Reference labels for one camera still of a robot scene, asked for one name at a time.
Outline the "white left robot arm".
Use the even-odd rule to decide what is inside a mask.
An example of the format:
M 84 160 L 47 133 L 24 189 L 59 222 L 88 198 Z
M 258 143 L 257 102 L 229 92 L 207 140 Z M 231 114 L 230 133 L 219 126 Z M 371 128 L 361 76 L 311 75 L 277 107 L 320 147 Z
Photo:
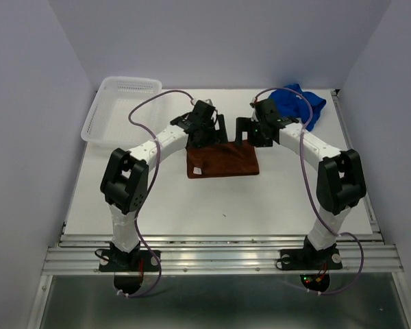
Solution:
M 197 100 L 193 109 L 176 117 L 159 133 L 130 121 L 144 129 L 150 139 L 128 150 L 115 149 L 108 160 L 100 190 L 112 215 L 112 241 L 109 251 L 100 255 L 107 263 L 124 270 L 138 264 L 140 238 L 136 219 L 155 184 L 160 163 L 172 154 L 189 148 L 203 148 L 227 142 L 225 119 L 212 101 Z

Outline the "brown towel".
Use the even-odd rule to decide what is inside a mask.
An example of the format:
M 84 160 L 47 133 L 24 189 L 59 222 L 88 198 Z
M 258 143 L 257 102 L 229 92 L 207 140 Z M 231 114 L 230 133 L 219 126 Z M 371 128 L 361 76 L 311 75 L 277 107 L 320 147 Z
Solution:
M 258 175 L 260 168 L 255 147 L 247 141 L 186 149 L 189 179 L 227 178 Z

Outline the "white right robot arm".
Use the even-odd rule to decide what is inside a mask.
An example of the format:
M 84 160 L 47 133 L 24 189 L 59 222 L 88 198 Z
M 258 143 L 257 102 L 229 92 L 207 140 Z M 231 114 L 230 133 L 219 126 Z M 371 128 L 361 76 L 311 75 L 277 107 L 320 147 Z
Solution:
M 362 163 L 354 149 L 341 150 L 306 130 L 294 117 L 284 117 L 272 99 L 252 103 L 251 117 L 236 119 L 235 143 L 243 134 L 254 147 L 272 147 L 277 143 L 295 152 L 301 168 L 316 170 L 316 193 L 309 195 L 316 221 L 300 249 L 282 249 L 278 267 L 284 271 L 315 270 L 326 265 L 341 269 L 336 248 L 341 227 L 351 209 L 366 195 Z

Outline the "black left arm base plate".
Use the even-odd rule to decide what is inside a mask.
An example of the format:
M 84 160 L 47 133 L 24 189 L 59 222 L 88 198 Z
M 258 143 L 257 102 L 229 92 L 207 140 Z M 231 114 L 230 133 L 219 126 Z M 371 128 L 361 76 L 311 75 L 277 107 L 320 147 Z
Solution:
M 147 250 L 135 249 L 125 253 L 113 249 L 96 249 L 95 256 L 99 261 L 98 270 L 102 273 L 159 271 L 157 260 Z

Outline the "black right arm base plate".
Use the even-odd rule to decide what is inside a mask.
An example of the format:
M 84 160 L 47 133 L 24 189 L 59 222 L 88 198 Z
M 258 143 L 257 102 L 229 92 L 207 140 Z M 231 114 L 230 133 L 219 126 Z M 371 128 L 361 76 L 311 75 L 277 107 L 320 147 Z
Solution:
M 343 268 L 339 251 L 335 248 L 321 251 L 281 249 L 275 266 L 282 271 L 318 271 L 325 266 L 328 270 Z

